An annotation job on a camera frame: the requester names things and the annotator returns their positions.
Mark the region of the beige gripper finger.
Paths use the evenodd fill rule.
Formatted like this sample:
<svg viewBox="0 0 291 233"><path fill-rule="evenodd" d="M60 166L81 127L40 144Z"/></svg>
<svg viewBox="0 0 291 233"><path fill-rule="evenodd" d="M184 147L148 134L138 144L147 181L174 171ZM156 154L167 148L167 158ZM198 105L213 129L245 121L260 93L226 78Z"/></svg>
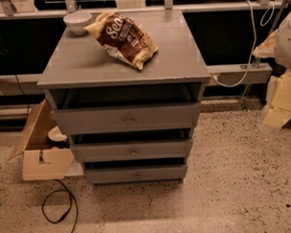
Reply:
<svg viewBox="0 0 291 233"><path fill-rule="evenodd" d="M271 77L267 86L266 101L259 127L262 130L279 130L291 119L291 68L279 78Z"/></svg>

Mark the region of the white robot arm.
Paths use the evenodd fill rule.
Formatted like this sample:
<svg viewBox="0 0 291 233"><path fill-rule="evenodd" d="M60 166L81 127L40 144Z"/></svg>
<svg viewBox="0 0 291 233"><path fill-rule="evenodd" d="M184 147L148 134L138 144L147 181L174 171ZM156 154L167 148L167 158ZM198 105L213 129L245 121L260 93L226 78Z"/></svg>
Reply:
<svg viewBox="0 0 291 233"><path fill-rule="evenodd" d="M285 68L279 78L272 76L266 92L267 105L262 111L261 125L281 129L291 119L291 11L254 51L258 58L274 58Z"/></svg>

